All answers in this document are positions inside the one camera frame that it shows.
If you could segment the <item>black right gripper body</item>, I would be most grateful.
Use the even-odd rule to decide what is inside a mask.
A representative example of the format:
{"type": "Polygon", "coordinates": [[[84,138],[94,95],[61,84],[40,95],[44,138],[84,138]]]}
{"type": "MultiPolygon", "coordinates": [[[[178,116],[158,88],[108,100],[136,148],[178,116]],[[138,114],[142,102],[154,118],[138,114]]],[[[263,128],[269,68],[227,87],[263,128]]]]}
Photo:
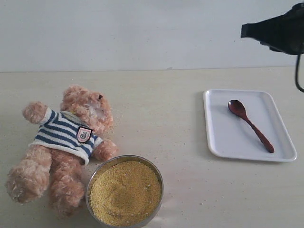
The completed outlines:
{"type": "Polygon", "coordinates": [[[276,44],[269,47],[274,52],[288,55],[304,53],[304,3],[297,3],[285,14],[272,18],[278,36],[276,44]]]}

